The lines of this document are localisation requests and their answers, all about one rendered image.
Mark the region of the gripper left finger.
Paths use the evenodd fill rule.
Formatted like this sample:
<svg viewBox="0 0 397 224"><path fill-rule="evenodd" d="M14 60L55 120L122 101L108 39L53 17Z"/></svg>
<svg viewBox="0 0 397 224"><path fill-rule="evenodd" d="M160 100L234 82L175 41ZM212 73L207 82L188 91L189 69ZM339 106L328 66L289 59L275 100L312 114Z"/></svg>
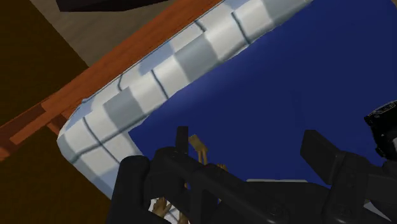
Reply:
<svg viewBox="0 0 397 224"><path fill-rule="evenodd" d="M164 215L174 206L191 224L249 224L223 193L212 193L206 180L227 191L241 179L225 168L190 157L188 127L178 127L175 146L156 151L152 160L128 156L119 166L106 224L171 224Z"/></svg>

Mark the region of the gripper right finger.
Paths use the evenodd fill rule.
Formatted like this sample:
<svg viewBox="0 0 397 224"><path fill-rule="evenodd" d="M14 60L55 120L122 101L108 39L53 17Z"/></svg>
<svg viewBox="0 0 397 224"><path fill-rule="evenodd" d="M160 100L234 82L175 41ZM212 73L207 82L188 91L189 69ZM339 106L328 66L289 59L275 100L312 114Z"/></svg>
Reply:
<svg viewBox="0 0 397 224"><path fill-rule="evenodd" d="M304 132L300 154L331 186L323 224L397 224L397 162L373 165L338 149L316 130Z"/></svg>

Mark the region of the tan figure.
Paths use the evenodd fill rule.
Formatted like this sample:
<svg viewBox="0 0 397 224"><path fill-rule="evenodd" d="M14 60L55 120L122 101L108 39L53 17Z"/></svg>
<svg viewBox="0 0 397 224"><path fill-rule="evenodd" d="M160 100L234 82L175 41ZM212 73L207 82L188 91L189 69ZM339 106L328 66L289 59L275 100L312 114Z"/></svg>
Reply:
<svg viewBox="0 0 397 224"><path fill-rule="evenodd" d="M205 144L198 138L197 135L192 135L188 138L188 142L191 144L193 149L197 152L198 161L203 164L208 164L207 159L207 147ZM159 197L156 199L156 202L153 205L151 210L152 213L155 213L161 218L164 218L170 212L172 208L172 204L168 203L168 201L164 197ZM177 224L190 224L188 218L183 214L179 213L179 218Z"/></svg>

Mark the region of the black round object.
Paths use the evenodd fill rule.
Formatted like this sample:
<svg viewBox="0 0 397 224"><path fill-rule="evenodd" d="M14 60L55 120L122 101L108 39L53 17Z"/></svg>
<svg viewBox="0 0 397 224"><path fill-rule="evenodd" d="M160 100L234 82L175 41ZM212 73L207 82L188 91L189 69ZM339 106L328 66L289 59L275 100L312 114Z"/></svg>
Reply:
<svg viewBox="0 0 397 224"><path fill-rule="evenodd" d="M397 161L397 100L391 101L364 117L383 158Z"/></svg>

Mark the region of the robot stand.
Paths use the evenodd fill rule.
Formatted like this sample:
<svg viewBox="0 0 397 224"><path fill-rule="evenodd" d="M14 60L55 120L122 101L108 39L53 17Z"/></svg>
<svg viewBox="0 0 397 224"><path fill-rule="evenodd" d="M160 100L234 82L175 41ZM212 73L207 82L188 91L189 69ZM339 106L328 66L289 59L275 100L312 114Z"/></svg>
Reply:
<svg viewBox="0 0 397 224"><path fill-rule="evenodd" d="M168 0L55 0L63 12L127 11Z"/></svg>

